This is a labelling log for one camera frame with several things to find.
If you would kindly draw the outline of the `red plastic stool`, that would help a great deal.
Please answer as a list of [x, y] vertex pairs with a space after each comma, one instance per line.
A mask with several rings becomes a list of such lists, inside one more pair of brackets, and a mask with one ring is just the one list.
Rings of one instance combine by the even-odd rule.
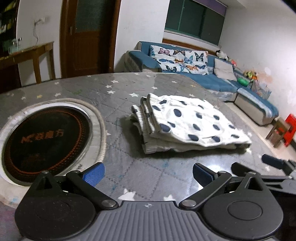
[[290, 126], [285, 133], [283, 139], [285, 141], [285, 146], [289, 146], [296, 132], [296, 117], [292, 113], [288, 115], [285, 122]]

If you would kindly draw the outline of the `dark green framed window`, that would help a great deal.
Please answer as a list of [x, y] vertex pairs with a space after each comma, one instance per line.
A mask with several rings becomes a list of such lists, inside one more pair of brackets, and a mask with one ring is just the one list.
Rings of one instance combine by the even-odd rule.
[[172, 0], [165, 29], [218, 45], [226, 11], [221, 1]]

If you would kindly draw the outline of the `butterfly print pillow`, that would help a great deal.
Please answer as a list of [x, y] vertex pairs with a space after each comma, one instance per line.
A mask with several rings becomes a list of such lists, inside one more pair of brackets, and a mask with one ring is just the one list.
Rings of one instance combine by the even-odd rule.
[[150, 45], [149, 56], [154, 58], [163, 71], [177, 73], [208, 74], [208, 52], [166, 49]]

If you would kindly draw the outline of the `glass jar on side table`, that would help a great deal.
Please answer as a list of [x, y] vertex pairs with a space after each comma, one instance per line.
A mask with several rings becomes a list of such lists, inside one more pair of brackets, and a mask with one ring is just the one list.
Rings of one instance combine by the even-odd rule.
[[11, 41], [11, 45], [9, 47], [10, 54], [18, 52], [21, 49], [21, 41], [22, 41], [22, 38], [13, 39]]

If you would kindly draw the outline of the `blue sectional sofa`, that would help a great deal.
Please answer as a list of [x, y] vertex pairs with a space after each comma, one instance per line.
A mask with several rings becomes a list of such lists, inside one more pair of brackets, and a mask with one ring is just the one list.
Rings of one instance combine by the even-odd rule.
[[[244, 87], [239, 82], [237, 82], [237, 80], [232, 81], [218, 78], [213, 72], [214, 60], [215, 58], [219, 59], [218, 57], [208, 53], [207, 75], [168, 72], [163, 71], [160, 68], [159, 63], [154, 58], [149, 56], [150, 45], [156, 45], [164, 47], [166, 49], [191, 50], [163, 43], [140, 41], [138, 42], [136, 49], [127, 51], [125, 53], [126, 72], [159, 72], [181, 74], [189, 77], [194, 82], [204, 87], [206, 90], [209, 90], [213, 95], [215, 95], [222, 101], [233, 102], [259, 126], [268, 125], [272, 123], [275, 118], [278, 117], [278, 109], [267, 99], [261, 97], [259, 94], [252, 90], [252, 88], [255, 86], [254, 81], [249, 81], [248, 86]], [[236, 78], [241, 77], [245, 79], [243, 73], [240, 70], [238, 70], [233, 65], [232, 67]]]

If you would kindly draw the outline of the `small wooden stool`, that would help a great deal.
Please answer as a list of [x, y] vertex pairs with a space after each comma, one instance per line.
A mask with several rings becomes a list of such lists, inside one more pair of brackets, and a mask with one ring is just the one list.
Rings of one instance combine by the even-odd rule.
[[290, 125], [283, 118], [278, 118], [265, 139], [270, 140], [273, 147], [277, 148], [289, 129]]

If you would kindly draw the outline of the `black white plush toy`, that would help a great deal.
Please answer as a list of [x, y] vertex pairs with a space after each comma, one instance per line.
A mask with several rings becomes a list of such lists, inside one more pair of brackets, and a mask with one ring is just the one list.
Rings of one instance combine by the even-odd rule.
[[223, 59], [223, 60], [226, 60], [226, 61], [229, 60], [229, 57], [222, 50], [217, 50], [216, 51], [216, 56], [218, 58]]

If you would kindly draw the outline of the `brown wooden door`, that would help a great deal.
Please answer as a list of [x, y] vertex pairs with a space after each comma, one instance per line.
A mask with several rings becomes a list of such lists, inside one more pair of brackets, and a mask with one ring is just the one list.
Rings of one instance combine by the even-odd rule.
[[112, 73], [120, 1], [63, 1], [62, 78]]

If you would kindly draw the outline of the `grey square cushion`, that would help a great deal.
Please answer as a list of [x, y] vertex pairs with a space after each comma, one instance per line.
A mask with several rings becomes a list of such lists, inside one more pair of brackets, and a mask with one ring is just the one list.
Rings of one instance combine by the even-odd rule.
[[234, 75], [232, 65], [217, 58], [215, 58], [214, 60], [213, 72], [218, 78], [221, 78], [224, 80], [232, 80], [232, 81], [237, 80], [236, 76]]

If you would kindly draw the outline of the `dark wooden side table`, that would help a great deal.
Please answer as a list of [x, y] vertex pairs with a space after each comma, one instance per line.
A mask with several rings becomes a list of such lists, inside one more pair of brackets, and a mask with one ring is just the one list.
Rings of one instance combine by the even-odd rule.
[[40, 61], [39, 57], [45, 53], [49, 53], [49, 61], [50, 61], [50, 72], [52, 75], [52, 80], [56, 80], [55, 74], [55, 65], [54, 65], [54, 57], [53, 57], [53, 45], [54, 41], [44, 43], [41, 45], [35, 45], [21, 51], [15, 52], [9, 56], [1, 58], [1, 70], [8, 68], [13, 65], [20, 64], [25, 61], [32, 60], [33, 62], [33, 70], [36, 79], [36, 84], [42, 83], [41, 72], [40, 72]]

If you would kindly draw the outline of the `green toy on sofa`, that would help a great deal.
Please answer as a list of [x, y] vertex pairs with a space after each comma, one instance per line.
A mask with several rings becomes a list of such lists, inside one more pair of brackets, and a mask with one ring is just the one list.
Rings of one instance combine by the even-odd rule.
[[241, 78], [241, 77], [237, 78], [237, 82], [239, 82], [244, 87], [247, 87], [248, 84], [249, 84], [249, 81], [248, 80], [246, 80], [244, 78]]

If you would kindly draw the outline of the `black round induction cooktop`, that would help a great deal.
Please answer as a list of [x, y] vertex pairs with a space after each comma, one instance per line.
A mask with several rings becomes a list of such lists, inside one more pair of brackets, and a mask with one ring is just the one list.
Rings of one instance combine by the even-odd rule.
[[87, 114], [74, 107], [55, 106], [29, 115], [4, 142], [5, 174], [19, 185], [33, 183], [42, 171], [60, 174], [78, 159], [91, 128]]

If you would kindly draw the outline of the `white navy polka dot garment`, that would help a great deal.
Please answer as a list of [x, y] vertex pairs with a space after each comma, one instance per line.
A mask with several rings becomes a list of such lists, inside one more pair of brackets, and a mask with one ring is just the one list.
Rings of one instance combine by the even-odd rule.
[[247, 149], [252, 141], [203, 99], [149, 93], [132, 105], [145, 154], [210, 149]]

